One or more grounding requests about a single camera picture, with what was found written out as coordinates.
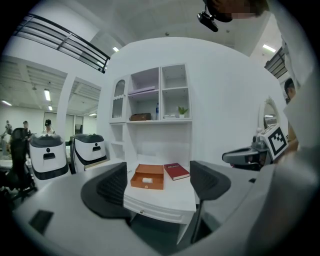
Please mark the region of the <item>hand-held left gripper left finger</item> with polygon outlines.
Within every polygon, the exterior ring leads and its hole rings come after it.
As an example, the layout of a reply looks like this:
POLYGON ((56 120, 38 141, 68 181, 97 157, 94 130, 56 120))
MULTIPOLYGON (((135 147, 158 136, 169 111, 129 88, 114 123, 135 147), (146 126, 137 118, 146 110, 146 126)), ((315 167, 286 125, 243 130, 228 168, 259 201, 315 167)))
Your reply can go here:
POLYGON ((101 218, 130 218, 129 210, 124 207, 127 185, 127 163, 121 162, 82 186, 82 202, 101 218))

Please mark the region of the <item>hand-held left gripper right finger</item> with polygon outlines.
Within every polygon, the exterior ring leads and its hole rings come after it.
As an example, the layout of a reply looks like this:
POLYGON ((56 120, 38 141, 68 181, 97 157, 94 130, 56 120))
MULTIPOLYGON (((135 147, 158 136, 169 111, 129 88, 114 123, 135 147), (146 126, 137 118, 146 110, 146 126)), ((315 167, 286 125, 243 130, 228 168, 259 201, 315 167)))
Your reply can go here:
POLYGON ((192 160, 189 164, 190 183, 200 201, 217 200, 231 187, 230 178, 219 165, 192 160))

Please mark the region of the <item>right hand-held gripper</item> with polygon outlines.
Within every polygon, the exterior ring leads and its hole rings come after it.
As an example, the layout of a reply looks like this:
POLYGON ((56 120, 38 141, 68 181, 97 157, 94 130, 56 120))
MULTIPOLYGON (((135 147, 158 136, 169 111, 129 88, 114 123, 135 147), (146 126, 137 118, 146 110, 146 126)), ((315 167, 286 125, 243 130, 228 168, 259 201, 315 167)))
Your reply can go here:
POLYGON ((222 160, 233 168, 260 171, 271 165, 287 149, 288 141, 279 124, 258 129, 251 145, 222 154, 222 160))

